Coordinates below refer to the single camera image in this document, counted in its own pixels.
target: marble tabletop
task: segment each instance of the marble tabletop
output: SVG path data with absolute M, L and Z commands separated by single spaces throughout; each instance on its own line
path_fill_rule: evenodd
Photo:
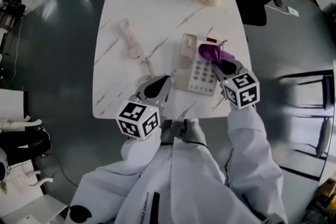
M 105 0 L 93 70 L 93 115 L 115 119 L 123 100 L 149 74 L 145 63 L 129 57 L 119 22 L 128 18 L 156 75 L 174 76 L 184 33 L 225 40 L 225 50 L 251 69 L 243 24 L 235 0 L 214 8 L 198 0 Z M 217 84 L 212 97 L 171 89 L 164 115 L 168 119 L 227 116 L 228 101 Z

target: white desk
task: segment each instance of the white desk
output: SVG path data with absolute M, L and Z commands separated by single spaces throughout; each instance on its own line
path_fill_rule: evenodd
M 235 0 L 223 0 L 218 8 L 198 0 L 105 0 L 97 37 L 93 71 L 93 115 L 114 119 L 122 102 L 135 93 L 140 77 L 148 70 L 131 59 L 119 29 L 128 18 L 144 54 L 157 75 L 173 74 L 184 33 L 225 40 L 225 50 L 251 69 L 243 24 Z M 171 89 L 164 115 L 214 118 L 227 116 L 230 106 L 219 85 L 213 97 Z

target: telephone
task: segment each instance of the telephone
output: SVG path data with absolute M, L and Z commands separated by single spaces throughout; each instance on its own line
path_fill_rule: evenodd
M 198 48 L 201 44 L 220 45 L 221 43 L 213 38 L 185 33 L 181 42 L 173 87 L 177 90 L 213 96 L 217 78 L 211 62 L 201 57 Z

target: sleeve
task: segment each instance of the sleeve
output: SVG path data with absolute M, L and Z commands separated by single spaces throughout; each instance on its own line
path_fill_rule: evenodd
M 256 110 L 252 106 L 232 110 L 228 134 L 234 147 L 230 189 L 261 221 L 272 216 L 287 223 L 281 200 L 282 171 L 272 159 L 265 127 Z
M 146 140 L 127 140 L 122 161 L 85 174 L 70 205 L 66 224 L 106 223 L 117 213 L 160 146 L 161 128 Z

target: white figurine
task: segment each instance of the white figurine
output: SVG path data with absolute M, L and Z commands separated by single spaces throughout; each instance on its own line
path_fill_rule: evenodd
M 11 131 L 21 127 L 41 125 L 42 120 L 28 122 L 30 116 L 26 116 L 22 121 L 13 121 L 11 119 L 0 119 L 0 133 L 4 131 Z

